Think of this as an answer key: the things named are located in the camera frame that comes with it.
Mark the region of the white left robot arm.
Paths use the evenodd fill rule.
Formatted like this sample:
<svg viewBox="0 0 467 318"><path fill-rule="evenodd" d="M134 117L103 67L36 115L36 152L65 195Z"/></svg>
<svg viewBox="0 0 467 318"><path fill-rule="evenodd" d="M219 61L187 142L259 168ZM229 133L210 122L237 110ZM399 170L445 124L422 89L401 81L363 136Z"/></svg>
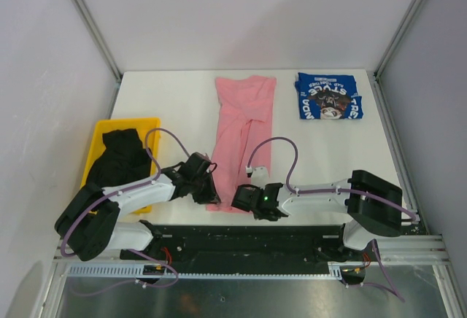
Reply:
<svg viewBox="0 0 467 318"><path fill-rule="evenodd" d="M213 178L216 169L216 163L195 152L185 162L159 168L135 182L114 187L86 184L55 222L61 255L89 261L106 250L132 250L148 260L157 257L161 241L150 225L122 219L146 206L188 195L198 204L219 203Z"/></svg>

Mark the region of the pink t-shirt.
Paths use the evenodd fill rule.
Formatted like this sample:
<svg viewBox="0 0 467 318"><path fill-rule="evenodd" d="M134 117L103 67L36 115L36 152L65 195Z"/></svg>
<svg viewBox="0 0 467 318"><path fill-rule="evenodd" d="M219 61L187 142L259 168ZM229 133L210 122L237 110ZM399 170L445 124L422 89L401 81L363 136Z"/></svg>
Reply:
<svg viewBox="0 0 467 318"><path fill-rule="evenodd" d="M231 206L236 188L250 183L246 167L251 154L272 137L276 84L274 77L257 75L215 80L220 111L212 161L217 164L213 179L220 203L208 205L207 211L239 212Z"/></svg>

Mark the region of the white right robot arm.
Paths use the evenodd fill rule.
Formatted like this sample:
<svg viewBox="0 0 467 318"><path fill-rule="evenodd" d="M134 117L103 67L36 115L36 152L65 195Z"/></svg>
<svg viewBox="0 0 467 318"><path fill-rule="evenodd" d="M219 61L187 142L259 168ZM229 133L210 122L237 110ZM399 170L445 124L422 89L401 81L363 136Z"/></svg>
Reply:
<svg viewBox="0 0 467 318"><path fill-rule="evenodd" d="M257 220L277 221L282 217L317 214L344 214L336 251L344 260L354 260L367 244L402 234L402 189L364 170L355 170L349 179L320 185L309 193L302 187L290 190L282 183L263 187L240 185L232 207L251 212Z"/></svg>

